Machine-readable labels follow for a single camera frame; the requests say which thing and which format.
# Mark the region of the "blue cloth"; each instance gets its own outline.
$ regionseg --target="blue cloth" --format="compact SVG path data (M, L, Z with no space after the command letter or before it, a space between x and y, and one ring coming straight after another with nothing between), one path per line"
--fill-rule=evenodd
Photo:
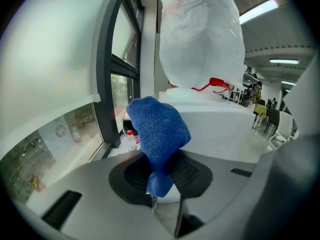
M164 197L173 185L164 165L177 149L190 141L189 130L173 106L151 96L134 99L126 111L152 169L147 191L155 197Z

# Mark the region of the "white plastic bag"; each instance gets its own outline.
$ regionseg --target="white plastic bag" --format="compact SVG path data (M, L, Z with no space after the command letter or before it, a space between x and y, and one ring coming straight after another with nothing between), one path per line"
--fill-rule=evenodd
M234 0L161 1L159 57L170 83L202 89L217 78L241 88L247 67Z

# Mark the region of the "window frame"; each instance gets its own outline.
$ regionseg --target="window frame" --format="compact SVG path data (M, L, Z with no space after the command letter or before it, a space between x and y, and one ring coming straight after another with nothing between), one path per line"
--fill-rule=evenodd
M110 144L112 148L118 148L121 144L120 136L122 131L120 133L118 132L116 123L111 74L127 77L133 82L133 93L131 93L131 98L130 93L128 93L128 103L131 102L132 99L140 98L139 72L144 8L142 7L141 0L135 1L138 5L137 16L131 0L111 0L104 14L98 38L96 82L101 101L95 102L93 106L102 138L104 142ZM112 54L115 24L121 5L124 7L131 24L137 32L136 68ZM110 151L111 148L108 148L102 158L106 158Z

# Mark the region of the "water bottle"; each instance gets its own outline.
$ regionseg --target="water bottle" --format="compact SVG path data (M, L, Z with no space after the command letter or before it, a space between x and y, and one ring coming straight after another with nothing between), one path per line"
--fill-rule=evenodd
M136 138L133 135L133 131L132 130L127 130L126 131L126 143L127 143L127 146L128 146L128 150L130 152L137 150Z

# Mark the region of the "ceiling light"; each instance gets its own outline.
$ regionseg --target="ceiling light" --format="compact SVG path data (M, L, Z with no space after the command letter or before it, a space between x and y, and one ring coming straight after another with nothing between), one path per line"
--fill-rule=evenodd
M273 9L278 8L279 6L277 5L275 0L268 0L251 10L247 11L246 13L242 14L240 16L240 24L243 24L259 15L265 14Z
M285 64L299 64L299 60L297 59L286 59L286 58L282 58L282 59L275 59L275 58L271 58L270 59L271 63L285 63Z
M296 86L296 83L293 82L286 82L286 81L281 81L281 83L286 84L286 85L291 85L291 86Z

